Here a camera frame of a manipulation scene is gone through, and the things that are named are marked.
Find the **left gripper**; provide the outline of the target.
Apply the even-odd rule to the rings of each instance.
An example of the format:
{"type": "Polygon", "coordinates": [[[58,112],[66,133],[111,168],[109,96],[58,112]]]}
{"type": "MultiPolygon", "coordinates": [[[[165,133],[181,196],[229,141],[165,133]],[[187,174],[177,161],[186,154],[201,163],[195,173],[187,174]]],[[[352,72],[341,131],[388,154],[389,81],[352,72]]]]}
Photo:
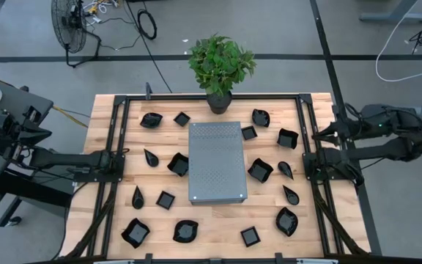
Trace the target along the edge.
{"type": "MultiPolygon", "coordinates": [[[[42,140],[48,138],[52,132],[41,128],[37,123],[31,120],[25,120],[22,124],[22,130],[36,135],[19,136],[19,142],[23,145],[36,145],[42,140]]],[[[18,146],[17,138],[20,132],[20,124],[16,122],[13,116],[0,116],[0,155],[12,155],[18,146]]]]}

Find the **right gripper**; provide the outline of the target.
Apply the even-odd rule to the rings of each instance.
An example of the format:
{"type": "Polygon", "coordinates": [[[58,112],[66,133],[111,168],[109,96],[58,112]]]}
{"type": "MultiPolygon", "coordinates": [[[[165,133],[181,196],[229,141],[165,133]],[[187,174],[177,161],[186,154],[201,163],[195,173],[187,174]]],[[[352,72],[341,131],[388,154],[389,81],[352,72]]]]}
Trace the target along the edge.
{"type": "Polygon", "coordinates": [[[342,130],[344,124],[344,132],[342,139],[346,142],[355,142],[357,140],[367,139],[369,137],[369,131],[371,126],[363,119],[352,120],[347,118],[342,122],[331,122],[329,126],[318,131],[312,136],[315,141],[329,142],[334,145],[340,145],[341,140],[335,133],[342,130]]]}

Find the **black wavy square mini plate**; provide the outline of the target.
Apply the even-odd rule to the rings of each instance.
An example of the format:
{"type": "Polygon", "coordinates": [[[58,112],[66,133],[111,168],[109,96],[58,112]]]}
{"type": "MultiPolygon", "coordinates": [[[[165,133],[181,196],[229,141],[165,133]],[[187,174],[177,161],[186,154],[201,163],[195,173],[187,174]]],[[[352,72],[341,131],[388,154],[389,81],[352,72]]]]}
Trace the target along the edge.
{"type": "Polygon", "coordinates": [[[265,183],[272,172],[273,168],[271,165],[260,158],[257,158],[248,169],[248,174],[257,179],[260,183],[265,183]]]}
{"type": "Polygon", "coordinates": [[[137,249],[150,233],[150,229],[139,219],[134,218],[126,229],[121,233],[124,241],[128,242],[134,249],[137,249]]]}
{"type": "Polygon", "coordinates": [[[182,153],[176,153],[168,163],[167,168],[174,174],[182,177],[188,173],[188,157],[182,153]]]}
{"type": "Polygon", "coordinates": [[[278,133],[277,144],[282,147],[288,147],[294,150],[297,147],[298,136],[299,134],[295,131],[281,128],[278,133]]]}

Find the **black teardrop mini plate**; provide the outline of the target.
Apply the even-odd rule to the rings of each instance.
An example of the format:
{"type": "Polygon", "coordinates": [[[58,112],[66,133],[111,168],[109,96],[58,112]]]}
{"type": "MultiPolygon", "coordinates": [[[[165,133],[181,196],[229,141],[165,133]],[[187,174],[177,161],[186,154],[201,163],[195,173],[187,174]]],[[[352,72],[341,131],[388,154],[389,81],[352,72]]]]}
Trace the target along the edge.
{"type": "Polygon", "coordinates": [[[292,168],[291,166],[285,162],[285,161],[280,161],[278,163],[278,170],[283,174],[286,175],[288,178],[290,179],[294,179],[294,176],[292,174],[292,168]]]}
{"type": "Polygon", "coordinates": [[[135,188],[131,203],[136,210],[140,210],[144,206],[144,197],[141,193],[141,189],[138,186],[136,186],[135,188]]]}
{"type": "Polygon", "coordinates": [[[285,197],[289,204],[291,205],[298,205],[300,203],[300,198],[296,192],[291,190],[290,188],[283,186],[285,197]]]}
{"type": "Polygon", "coordinates": [[[147,149],[144,149],[144,155],[145,155],[146,163],[150,167],[158,166],[159,158],[154,153],[148,151],[147,149]]]}

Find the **black leaf-shaped mini plate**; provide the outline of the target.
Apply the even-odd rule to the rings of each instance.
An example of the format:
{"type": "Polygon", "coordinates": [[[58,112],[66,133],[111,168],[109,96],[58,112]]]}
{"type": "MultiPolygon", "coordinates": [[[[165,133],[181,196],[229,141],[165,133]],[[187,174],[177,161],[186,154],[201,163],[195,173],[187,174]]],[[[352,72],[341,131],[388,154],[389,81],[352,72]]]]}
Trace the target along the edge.
{"type": "Polygon", "coordinates": [[[142,117],[140,126],[143,128],[154,129],[160,125],[162,119],[163,116],[161,114],[149,112],[142,117]]]}
{"type": "Polygon", "coordinates": [[[270,115],[265,110],[254,109],[252,111],[252,121],[255,125],[268,128],[270,125],[270,115]]]}
{"type": "Polygon", "coordinates": [[[298,218],[288,208],[282,208],[276,216],[275,224],[278,230],[280,230],[287,237],[290,237],[297,229],[298,218]]]}
{"type": "Polygon", "coordinates": [[[172,239],[178,243],[190,243],[196,239],[199,223],[192,220],[177,222],[172,239]]]}

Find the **black small square mini plate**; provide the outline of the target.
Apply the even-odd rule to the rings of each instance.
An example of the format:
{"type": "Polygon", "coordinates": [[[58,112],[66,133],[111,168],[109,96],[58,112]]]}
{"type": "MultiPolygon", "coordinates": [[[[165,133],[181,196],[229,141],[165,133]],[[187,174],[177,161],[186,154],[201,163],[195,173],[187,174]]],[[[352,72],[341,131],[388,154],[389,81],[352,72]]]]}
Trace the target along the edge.
{"type": "Polygon", "coordinates": [[[258,136],[255,128],[250,125],[241,129],[244,140],[254,139],[258,136]]]}
{"type": "Polygon", "coordinates": [[[240,234],[246,247],[253,246],[261,241],[255,226],[242,230],[240,234]]]}
{"type": "Polygon", "coordinates": [[[169,210],[174,202],[174,199],[175,196],[173,194],[170,194],[166,191],[161,191],[155,204],[161,208],[169,210]]]}
{"type": "Polygon", "coordinates": [[[190,117],[183,111],[181,111],[175,118],[174,121],[176,124],[180,125],[181,127],[185,127],[187,123],[190,121],[190,117]]]}

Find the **black desk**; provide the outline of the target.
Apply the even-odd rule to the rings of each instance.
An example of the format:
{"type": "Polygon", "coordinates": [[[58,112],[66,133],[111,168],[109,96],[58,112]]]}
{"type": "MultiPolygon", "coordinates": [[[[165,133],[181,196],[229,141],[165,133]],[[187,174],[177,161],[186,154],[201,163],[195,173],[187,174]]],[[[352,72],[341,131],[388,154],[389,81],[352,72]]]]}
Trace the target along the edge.
{"type": "MultiPolygon", "coordinates": [[[[0,81],[0,90],[2,91],[0,110],[7,110],[18,122],[23,122],[23,113],[30,106],[41,113],[42,119],[48,115],[53,106],[51,100],[25,92],[3,81],[0,81]]],[[[0,201],[5,194],[13,194],[16,199],[0,218],[1,227],[10,221],[23,198],[64,208],[69,205],[71,199],[71,195],[64,191],[37,183],[33,177],[10,169],[9,162],[0,156],[0,201]]]]}

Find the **black floor fan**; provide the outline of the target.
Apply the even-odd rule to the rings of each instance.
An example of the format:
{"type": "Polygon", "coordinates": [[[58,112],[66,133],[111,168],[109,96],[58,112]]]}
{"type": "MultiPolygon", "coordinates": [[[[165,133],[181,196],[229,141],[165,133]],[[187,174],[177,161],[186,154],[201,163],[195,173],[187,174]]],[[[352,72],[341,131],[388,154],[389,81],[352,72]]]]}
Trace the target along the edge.
{"type": "Polygon", "coordinates": [[[101,38],[87,30],[83,3],[83,0],[51,0],[52,27],[56,39],[64,49],[65,62],[71,68],[96,60],[100,50],[101,38]],[[94,55],[71,63],[70,55],[76,54],[84,48],[88,35],[97,41],[94,55]]]}

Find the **grey perforated metal shelf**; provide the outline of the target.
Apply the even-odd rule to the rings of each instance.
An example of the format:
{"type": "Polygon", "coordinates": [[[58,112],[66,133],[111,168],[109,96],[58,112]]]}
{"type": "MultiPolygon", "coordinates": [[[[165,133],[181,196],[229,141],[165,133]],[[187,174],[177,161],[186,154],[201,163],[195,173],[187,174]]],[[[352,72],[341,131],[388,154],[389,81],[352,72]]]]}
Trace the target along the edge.
{"type": "Polygon", "coordinates": [[[194,122],[188,132],[188,199],[192,205],[248,198],[239,122],[194,122]]]}

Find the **green plant in black pot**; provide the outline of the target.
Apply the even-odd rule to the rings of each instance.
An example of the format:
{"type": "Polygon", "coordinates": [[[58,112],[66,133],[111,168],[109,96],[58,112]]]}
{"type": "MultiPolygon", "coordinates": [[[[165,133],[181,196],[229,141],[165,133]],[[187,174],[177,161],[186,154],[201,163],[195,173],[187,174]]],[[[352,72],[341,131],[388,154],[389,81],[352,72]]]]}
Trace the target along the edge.
{"type": "Polygon", "coordinates": [[[190,48],[189,68],[214,114],[226,112],[232,102],[234,85],[252,76],[255,54],[230,37],[214,34],[197,40],[190,48]]]}

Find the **white power strip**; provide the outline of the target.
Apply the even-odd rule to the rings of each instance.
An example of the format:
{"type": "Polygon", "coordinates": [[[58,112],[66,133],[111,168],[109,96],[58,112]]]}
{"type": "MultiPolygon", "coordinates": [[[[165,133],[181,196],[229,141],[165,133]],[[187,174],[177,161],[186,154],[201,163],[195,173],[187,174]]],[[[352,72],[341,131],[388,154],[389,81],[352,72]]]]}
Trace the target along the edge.
{"type": "Polygon", "coordinates": [[[119,7],[121,0],[92,0],[83,6],[84,13],[89,15],[97,15],[98,13],[106,14],[109,7],[119,7]]]}

